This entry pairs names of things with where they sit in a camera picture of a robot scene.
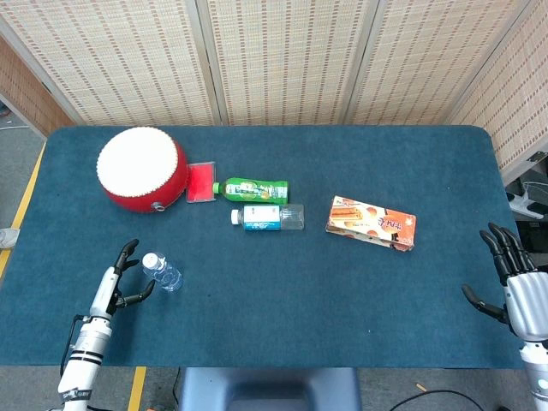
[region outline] woven wall panel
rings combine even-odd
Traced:
[[[229,123],[337,122],[367,5],[209,0]]]
[[[519,0],[390,0],[357,86],[357,124],[443,120]]]
[[[42,83],[0,37],[0,94],[44,137],[73,124]]]
[[[212,124],[186,6],[0,1],[0,13],[88,124]]]
[[[509,36],[452,120],[489,132],[501,170],[548,138],[548,0]]]

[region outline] yellow tape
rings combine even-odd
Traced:
[[[31,178],[28,181],[27,188],[25,189],[25,193],[23,194],[23,198],[21,199],[21,202],[19,203],[19,208],[17,209],[17,213],[15,214],[14,222],[11,224],[14,229],[21,228],[21,223],[23,222],[23,218],[25,217],[25,213],[27,212],[28,203],[31,201],[31,197],[33,196],[34,185],[36,184],[36,178],[38,177],[38,171],[40,170],[40,163],[42,162],[42,154],[44,154],[44,148],[45,145],[42,146],[42,151],[38,155],[38,159],[36,160],[36,164],[34,165],[33,173],[31,174]],[[2,250],[0,252],[0,280],[2,279],[6,265],[8,264],[10,254],[11,252],[9,250]]]
[[[145,385],[146,367],[137,366],[134,374],[134,384],[131,387],[131,397],[129,398],[128,411],[139,411],[140,398],[143,394]]]

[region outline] silver robotic hand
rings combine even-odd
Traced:
[[[518,237],[489,223],[479,234],[485,241],[503,286],[504,307],[487,304],[469,285],[462,285],[467,300],[480,312],[507,324],[523,340],[520,350],[538,410],[548,411],[548,274],[539,271]]]

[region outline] blue label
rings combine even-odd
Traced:
[[[256,229],[281,229],[282,225],[279,221],[261,221],[257,223],[244,223],[244,229],[256,230]]]

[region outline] orange box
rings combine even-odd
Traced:
[[[336,195],[325,231],[409,251],[414,247],[417,217]]]

